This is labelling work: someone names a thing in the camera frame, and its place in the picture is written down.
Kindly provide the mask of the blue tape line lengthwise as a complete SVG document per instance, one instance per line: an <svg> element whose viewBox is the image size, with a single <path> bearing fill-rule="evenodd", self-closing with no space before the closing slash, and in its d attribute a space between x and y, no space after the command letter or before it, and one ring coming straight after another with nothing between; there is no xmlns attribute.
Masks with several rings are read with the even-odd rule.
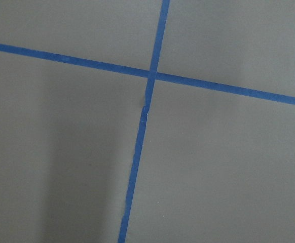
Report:
<svg viewBox="0 0 295 243"><path fill-rule="evenodd" d="M162 43L163 43L163 37L165 32L169 6L170 6L170 1L162 1L159 20L158 20L158 27L157 27L157 32L156 32L156 37L154 42L154 48L153 48L153 53L152 53L152 58L150 63L150 69L147 75L147 83L146 83L145 94L144 94L144 106L142 107L142 110L141 110L141 116L140 116L139 127L138 127L136 142L135 142L132 166L131 166L128 187L127 187L127 192L125 197L124 214L121 220L119 235L117 240L118 243L126 241L126 235L127 235L131 207L132 207L132 202L133 202L133 197L135 192L135 185L136 185L137 174L139 169L140 157L141 157L141 153L143 149L143 142L144 142L144 137L146 132L148 114L150 111L154 85L155 85L155 80L156 80L157 71L158 71L158 65L159 65L159 60L161 55L161 49L162 49Z"/></svg>

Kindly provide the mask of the blue tape line crosswise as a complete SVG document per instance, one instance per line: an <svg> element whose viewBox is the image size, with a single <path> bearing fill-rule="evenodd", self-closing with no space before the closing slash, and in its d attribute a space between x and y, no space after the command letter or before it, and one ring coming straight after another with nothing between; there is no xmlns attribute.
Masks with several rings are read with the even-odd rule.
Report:
<svg viewBox="0 0 295 243"><path fill-rule="evenodd" d="M144 69L99 62L45 51L38 51L11 45L0 44L0 52L33 57L38 59L45 59L49 61L61 62L76 66L101 69L105 71L128 74L144 78L147 78L149 74L149 72ZM295 97L292 96L275 94L238 86L219 84L205 80L193 79L159 72L156 74L156 80L295 105Z"/></svg>

